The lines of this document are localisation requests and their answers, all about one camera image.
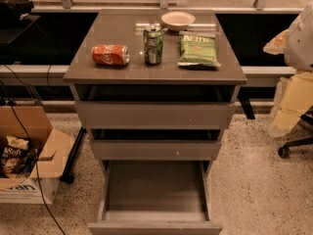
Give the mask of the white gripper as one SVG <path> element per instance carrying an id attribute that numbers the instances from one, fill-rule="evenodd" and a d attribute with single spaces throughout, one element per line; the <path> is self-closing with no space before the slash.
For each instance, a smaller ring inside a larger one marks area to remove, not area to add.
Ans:
<path id="1" fill-rule="evenodd" d="M 283 30 L 263 47 L 271 55 L 284 53 L 289 31 Z M 272 137 L 288 134 L 313 106 L 313 73 L 298 72 L 290 78 L 281 77 L 276 86 L 267 132 Z"/>

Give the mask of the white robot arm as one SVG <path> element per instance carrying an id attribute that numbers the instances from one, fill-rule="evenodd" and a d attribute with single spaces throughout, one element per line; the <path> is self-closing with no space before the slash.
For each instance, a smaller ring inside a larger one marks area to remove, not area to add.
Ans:
<path id="1" fill-rule="evenodd" d="M 270 136 L 282 137 L 313 107 L 313 2 L 307 4 L 288 29 L 268 42 L 263 51 L 283 54 L 285 63 L 296 69 L 293 76 L 281 77 L 277 83 L 267 127 Z"/>

